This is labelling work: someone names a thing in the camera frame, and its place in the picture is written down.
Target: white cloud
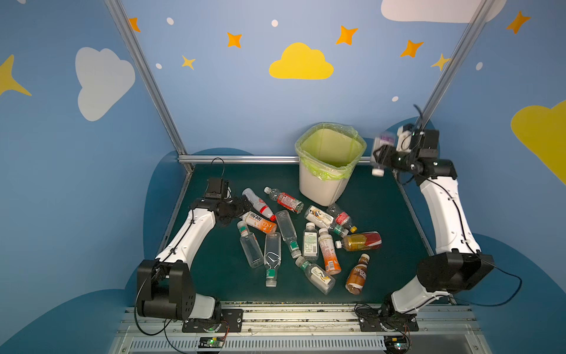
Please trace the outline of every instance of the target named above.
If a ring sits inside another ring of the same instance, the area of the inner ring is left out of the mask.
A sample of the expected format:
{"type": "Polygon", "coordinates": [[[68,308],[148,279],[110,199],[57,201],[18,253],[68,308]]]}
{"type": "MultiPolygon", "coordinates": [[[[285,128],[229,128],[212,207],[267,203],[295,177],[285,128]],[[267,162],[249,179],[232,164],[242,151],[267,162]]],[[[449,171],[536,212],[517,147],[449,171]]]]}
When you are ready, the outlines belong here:
{"type": "MultiPolygon", "coordinates": [[[[487,15],[493,19],[507,0],[495,0],[487,15]]],[[[383,0],[381,13],[392,21],[468,23],[481,0],[383,0]]]]}
{"type": "Polygon", "coordinates": [[[79,109],[93,122],[99,120],[134,85],[136,74],[128,61],[110,49],[81,48],[75,58],[76,76],[83,89],[79,109]]]}

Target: trash bin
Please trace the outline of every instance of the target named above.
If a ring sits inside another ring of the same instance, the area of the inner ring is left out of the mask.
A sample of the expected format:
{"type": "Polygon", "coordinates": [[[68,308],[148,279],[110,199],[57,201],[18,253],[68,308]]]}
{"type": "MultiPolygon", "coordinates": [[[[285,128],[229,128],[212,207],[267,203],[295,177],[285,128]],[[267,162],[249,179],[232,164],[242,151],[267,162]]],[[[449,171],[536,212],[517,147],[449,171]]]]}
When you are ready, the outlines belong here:
{"type": "Polygon", "coordinates": [[[366,146],[351,126],[320,123],[307,130],[295,143],[301,193],[322,206],[334,203],[366,146]]]}

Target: dark green mat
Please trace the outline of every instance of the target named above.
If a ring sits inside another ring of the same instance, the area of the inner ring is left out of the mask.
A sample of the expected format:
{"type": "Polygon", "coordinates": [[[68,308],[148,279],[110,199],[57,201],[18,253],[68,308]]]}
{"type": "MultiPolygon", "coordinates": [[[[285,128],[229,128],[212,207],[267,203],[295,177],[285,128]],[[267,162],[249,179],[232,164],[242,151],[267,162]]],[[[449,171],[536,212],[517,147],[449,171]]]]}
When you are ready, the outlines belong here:
{"type": "MultiPolygon", "coordinates": [[[[266,186],[302,200],[306,209],[314,203],[299,192],[298,169],[298,165],[226,165],[224,178],[230,181],[233,193],[238,195],[245,188],[252,188],[266,200],[273,212],[283,207],[267,200],[263,193],[266,186]]],[[[204,194],[208,177],[218,177],[221,172],[221,164],[196,166],[172,235],[185,222],[190,204],[204,194]]],[[[191,268],[197,293],[215,296],[222,301],[382,302],[387,293],[400,289],[415,276],[418,261],[427,256],[417,228],[388,171],[384,177],[378,178],[371,175],[369,166],[357,166],[338,203],[352,216],[360,232],[378,231],[383,239],[380,250],[367,252],[371,259],[366,285],[360,295],[350,294],[344,285],[362,252],[336,250],[342,272],[334,276],[336,286],[324,295],[295,265],[284,242],[281,243],[282,260],[277,287],[266,288],[265,268],[252,269],[246,261],[239,243],[238,220],[227,227],[217,223],[204,239],[191,268]]],[[[302,248],[302,234],[307,221],[303,213],[292,215],[292,219],[302,248]]],[[[265,234],[253,228],[250,230],[255,233],[263,250],[265,234]]],[[[323,264],[322,256],[318,264],[323,264]]]]}

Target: robotic arm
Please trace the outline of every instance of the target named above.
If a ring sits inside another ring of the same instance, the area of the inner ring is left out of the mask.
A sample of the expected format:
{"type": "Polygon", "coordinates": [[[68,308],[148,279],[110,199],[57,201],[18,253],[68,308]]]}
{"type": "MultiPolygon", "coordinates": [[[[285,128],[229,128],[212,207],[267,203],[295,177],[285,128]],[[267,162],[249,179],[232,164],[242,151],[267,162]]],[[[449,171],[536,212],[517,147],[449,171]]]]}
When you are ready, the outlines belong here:
{"type": "Polygon", "coordinates": [[[381,326],[418,330],[417,310],[442,296],[472,289],[493,269],[493,258],[482,254],[458,194],[457,174],[450,160],[438,158],[437,130],[415,125],[400,127],[397,147],[392,137],[376,138],[372,153],[374,176],[385,168],[409,172],[428,204],[436,237],[436,255],[419,262],[417,275],[388,294],[380,309],[381,326]]]}
{"type": "Polygon", "coordinates": [[[251,206],[246,197],[231,196],[228,181],[210,178],[204,197],[191,205],[187,220],[169,245],[154,260],[146,259],[139,265],[138,315],[193,319],[204,328],[218,326],[222,321],[220,302],[195,292],[192,260],[216,220],[228,225],[251,206]]]}

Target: green trash bag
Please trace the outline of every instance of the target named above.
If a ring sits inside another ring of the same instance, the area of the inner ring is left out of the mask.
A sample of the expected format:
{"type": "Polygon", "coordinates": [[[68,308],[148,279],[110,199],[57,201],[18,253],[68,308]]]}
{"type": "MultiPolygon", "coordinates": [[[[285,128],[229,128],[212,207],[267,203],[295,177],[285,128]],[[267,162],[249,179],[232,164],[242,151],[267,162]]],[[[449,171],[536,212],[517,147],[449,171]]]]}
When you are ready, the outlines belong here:
{"type": "Polygon", "coordinates": [[[350,178],[366,147],[356,129],[336,123],[319,123],[295,143],[301,162],[323,181],[350,178]]]}

